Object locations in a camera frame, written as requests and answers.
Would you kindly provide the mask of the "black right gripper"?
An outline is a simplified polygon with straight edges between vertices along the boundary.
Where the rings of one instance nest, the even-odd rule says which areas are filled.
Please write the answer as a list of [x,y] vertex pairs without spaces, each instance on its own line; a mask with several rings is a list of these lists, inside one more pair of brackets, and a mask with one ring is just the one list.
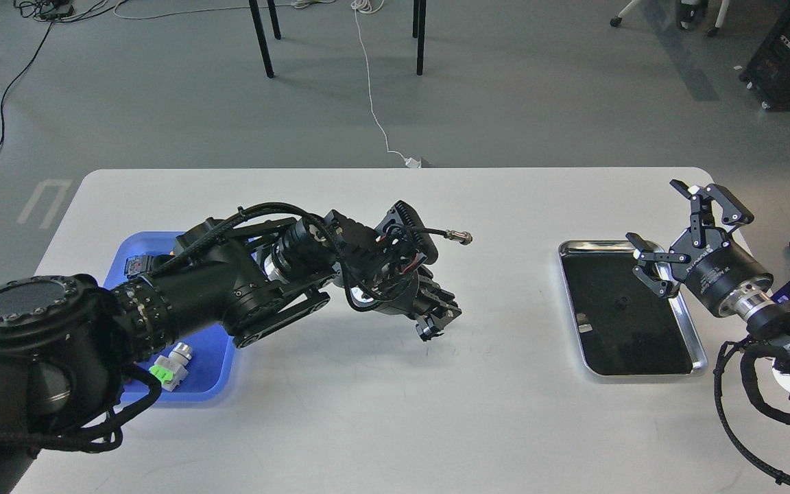
[[[738,228],[754,222],[755,216],[726,187],[711,183],[689,187],[681,180],[669,184],[689,200],[689,227],[670,247],[657,251],[652,243],[636,233],[625,237],[636,251],[634,275],[656,296],[672,299],[681,283],[716,317],[733,315],[727,297],[740,287],[768,290],[774,276],[754,257],[732,240]],[[660,275],[658,265],[671,266],[672,279]]]

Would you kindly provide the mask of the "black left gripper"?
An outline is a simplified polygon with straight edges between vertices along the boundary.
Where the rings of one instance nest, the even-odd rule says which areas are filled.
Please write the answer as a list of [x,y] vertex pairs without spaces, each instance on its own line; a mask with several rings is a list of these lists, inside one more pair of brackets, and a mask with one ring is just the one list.
[[444,333],[447,323],[461,315],[455,295],[435,280],[435,275],[423,266],[411,273],[408,281],[396,282],[389,293],[392,301],[377,303],[371,309],[386,315],[415,317],[415,329],[424,342]]

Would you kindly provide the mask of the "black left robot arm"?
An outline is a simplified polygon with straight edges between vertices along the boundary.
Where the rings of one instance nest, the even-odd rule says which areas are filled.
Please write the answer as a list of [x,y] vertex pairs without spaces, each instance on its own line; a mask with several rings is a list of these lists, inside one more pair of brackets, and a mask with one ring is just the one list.
[[97,454],[119,447],[123,425],[163,385],[140,363],[211,325],[237,348],[329,303],[337,285],[357,312],[402,315],[421,340],[461,315],[429,265],[439,235],[399,200],[376,227],[332,210],[314,215],[267,202],[209,218],[106,289],[85,273],[0,284],[0,493],[44,450]]

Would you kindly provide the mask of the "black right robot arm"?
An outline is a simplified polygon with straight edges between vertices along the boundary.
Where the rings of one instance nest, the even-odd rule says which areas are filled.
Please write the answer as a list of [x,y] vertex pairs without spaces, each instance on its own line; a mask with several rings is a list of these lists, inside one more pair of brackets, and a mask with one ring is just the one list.
[[636,260],[632,272],[657,297],[673,299],[686,287],[712,316],[738,316],[745,322],[746,337],[724,342],[716,356],[716,413],[741,456],[777,484],[790,486],[789,474],[760,459],[737,438],[722,403],[722,377],[732,357],[740,354],[749,403],[767,418],[790,426],[790,293],[782,289],[771,296],[772,274],[734,240],[734,232],[752,223],[754,215],[730,190],[715,183],[690,187],[677,179],[670,184],[689,201],[689,225],[668,249],[628,233]]

